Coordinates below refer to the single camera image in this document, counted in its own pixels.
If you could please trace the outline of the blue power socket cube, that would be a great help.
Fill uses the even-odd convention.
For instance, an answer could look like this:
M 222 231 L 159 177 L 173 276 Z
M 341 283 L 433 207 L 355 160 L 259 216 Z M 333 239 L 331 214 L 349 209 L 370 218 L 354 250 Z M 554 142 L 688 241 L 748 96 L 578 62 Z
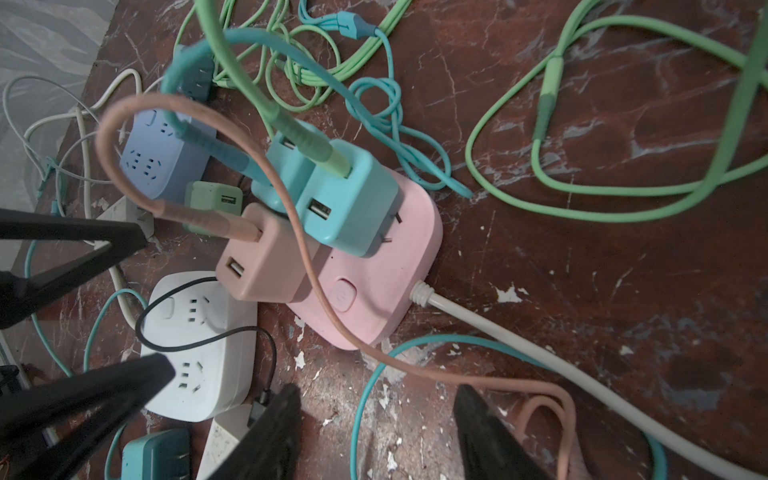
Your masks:
M 119 165 L 148 198 L 183 203 L 187 185 L 202 179 L 209 158 L 175 135 L 164 111 L 146 110 L 134 118 Z

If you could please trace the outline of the green plug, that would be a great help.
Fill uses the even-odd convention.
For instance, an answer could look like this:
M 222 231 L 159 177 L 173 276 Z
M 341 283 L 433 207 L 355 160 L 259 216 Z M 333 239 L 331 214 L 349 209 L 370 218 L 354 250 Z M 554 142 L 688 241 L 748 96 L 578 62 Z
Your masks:
M 357 257 L 372 256 L 394 220 L 402 194 L 393 173 L 370 152 L 342 139 L 331 145 L 351 163 L 342 178 L 317 167 L 295 202 L 304 231 Z
M 239 216 L 243 208 L 243 193 L 232 185 L 206 181 L 190 182 L 186 186 L 185 206 Z

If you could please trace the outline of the green plug in pink socket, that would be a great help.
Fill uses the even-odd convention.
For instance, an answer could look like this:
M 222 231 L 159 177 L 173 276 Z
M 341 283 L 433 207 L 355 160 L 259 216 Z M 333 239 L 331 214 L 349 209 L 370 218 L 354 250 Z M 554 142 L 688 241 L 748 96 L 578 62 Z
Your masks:
M 372 256 L 394 220 L 402 194 L 393 173 L 370 152 L 342 139 L 331 145 L 351 163 L 342 178 L 317 167 L 295 202 L 304 231 L 357 257 Z

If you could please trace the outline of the pink power socket cube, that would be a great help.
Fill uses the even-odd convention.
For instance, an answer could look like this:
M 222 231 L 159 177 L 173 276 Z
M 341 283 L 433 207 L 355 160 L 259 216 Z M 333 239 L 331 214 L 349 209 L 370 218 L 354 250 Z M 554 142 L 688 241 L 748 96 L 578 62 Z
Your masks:
M 405 317 L 410 292 L 424 280 L 438 254 L 443 225 L 425 189 L 388 171 L 402 202 L 374 255 L 363 258 L 321 246 L 313 259 L 319 281 L 341 322 L 360 340 L 375 345 Z

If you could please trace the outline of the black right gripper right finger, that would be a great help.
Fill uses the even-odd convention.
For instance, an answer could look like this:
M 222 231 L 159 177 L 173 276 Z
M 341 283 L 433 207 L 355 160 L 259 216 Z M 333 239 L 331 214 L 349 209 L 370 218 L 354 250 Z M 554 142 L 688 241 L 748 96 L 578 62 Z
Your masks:
M 472 386 L 458 387 L 453 415 L 466 479 L 550 479 Z

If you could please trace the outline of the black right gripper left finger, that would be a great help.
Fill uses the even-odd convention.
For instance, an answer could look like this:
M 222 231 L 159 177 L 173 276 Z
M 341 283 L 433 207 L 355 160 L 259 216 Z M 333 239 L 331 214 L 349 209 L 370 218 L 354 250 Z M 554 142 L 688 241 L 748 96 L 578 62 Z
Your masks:
M 293 479 L 300 440 L 300 388 L 287 384 L 213 471 L 211 479 Z

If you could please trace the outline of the pink charger plug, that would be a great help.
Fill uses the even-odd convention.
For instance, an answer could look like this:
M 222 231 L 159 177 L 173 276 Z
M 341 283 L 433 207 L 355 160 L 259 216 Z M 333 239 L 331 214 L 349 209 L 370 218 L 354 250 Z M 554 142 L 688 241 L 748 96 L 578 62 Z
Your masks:
M 259 203 L 245 207 L 243 217 L 262 231 L 257 242 L 230 240 L 215 276 L 240 301 L 290 303 L 306 277 L 291 223 Z

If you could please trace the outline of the white power socket cube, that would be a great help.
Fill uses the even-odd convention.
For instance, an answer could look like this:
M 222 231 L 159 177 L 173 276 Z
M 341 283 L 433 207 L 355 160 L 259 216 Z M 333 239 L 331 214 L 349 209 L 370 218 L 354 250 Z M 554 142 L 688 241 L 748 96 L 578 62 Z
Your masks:
M 172 295 L 146 317 L 142 332 L 162 346 L 182 346 L 258 323 L 258 304 L 240 301 L 218 281 Z M 146 405 L 154 414 L 186 422 L 210 419 L 241 404 L 250 390 L 257 345 L 243 332 L 166 355 L 175 377 Z

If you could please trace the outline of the white charger plug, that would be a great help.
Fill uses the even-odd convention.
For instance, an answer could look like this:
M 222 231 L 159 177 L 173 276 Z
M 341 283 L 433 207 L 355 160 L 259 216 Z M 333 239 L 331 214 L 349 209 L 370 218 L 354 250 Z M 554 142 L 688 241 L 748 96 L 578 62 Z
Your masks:
M 100 221 L 128 222 L 138 225 L 145 238 L 154 235 L 155 225 L 153 215 L 137 206 L 126 196 L 121 197 L 105 212 L 97 217 Z
M 251 409 L 251 404 L 243 404 L 213 418 L 196 476 L 197 480 L 209 479 L 234 451 L 248 432 Z

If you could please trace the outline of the teal charger plug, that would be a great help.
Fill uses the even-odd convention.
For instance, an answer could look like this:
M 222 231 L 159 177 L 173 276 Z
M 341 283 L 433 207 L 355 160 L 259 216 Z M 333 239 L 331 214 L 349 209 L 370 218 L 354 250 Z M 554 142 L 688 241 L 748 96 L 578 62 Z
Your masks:
M 122 453 L 121 479 L 190 479 L 190 435 L 176 428 L 129 442 Z

